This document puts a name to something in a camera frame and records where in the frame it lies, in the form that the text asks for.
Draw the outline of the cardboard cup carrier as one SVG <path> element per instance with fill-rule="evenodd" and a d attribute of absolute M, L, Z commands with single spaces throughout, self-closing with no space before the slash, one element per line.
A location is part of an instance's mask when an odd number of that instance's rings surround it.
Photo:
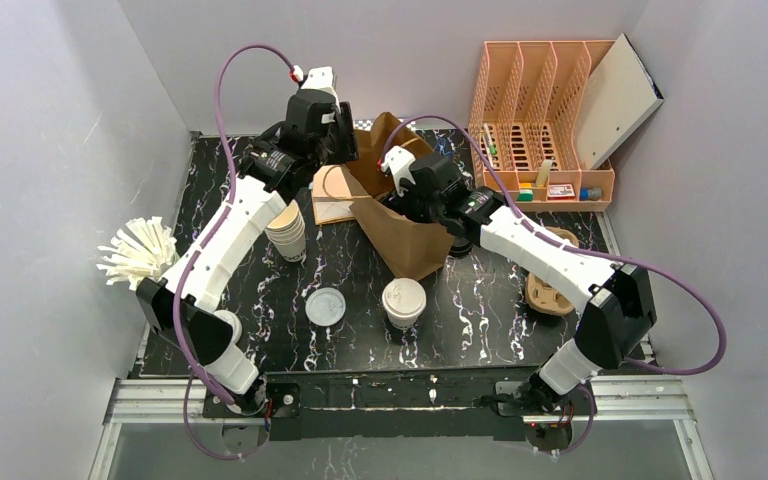
<path fill-rule="evenodd" d="M 574 305 L 558 290 L 531 271 L 526 276 L 524 294 L 527 305 L 542 314 L 565 316 L 575 310 Z"/>

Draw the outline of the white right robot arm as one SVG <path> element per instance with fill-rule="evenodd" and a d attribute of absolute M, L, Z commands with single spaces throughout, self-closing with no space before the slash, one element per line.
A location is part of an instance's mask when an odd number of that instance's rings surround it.
<path fill-rule="evenodd" d="M 392 176 L 410 217 L 439 224 L 457 239 L 508 258 L 580 312 L 575 335 L 532 375 L 527 395 L 556 401 L 599 372 L 617 368 L 655 324 L 644 269 L 577 252 L 513 212 L 500 193 L 468 187 L 460 170 L 438 154 L 417 158 L 395 146 L 380 168 Z"/>

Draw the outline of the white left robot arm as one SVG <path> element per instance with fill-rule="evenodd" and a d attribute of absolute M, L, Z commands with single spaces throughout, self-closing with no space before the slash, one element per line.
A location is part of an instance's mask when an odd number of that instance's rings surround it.
<path fill-rule="evenodd" d="M 232 162 L 228 195 L 186 253 L 159 279 L 138 283 L 151 330 L 184 353 L 194 374 L 219 384 L 216 395 L 224 403 L 256 411 L 264 386 L 237 345 L 239 329 L 218 313 L 221 294 L 268 224 L 320 168 L 357 157 L 351 107 L 338 99 L 332 67 L 310 70 L 284 121 Z"/>

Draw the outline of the brown paper bag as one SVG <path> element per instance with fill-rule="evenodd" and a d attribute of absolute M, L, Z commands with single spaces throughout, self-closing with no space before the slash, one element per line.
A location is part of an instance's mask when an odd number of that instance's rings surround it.
<path fill-rule="evenodd" d="M 354 131 L 359 157 L 326 165 L 313 180 L 314 218 L 318 225 L 354 219 L 397 278 L 419 281 L 443 267 L 454 237 L 436 223 L 417 223 L 382 203 L 394 181 L 379 167 L 385 141 L 400 120 L 379 114 L 369 130 Z"/>

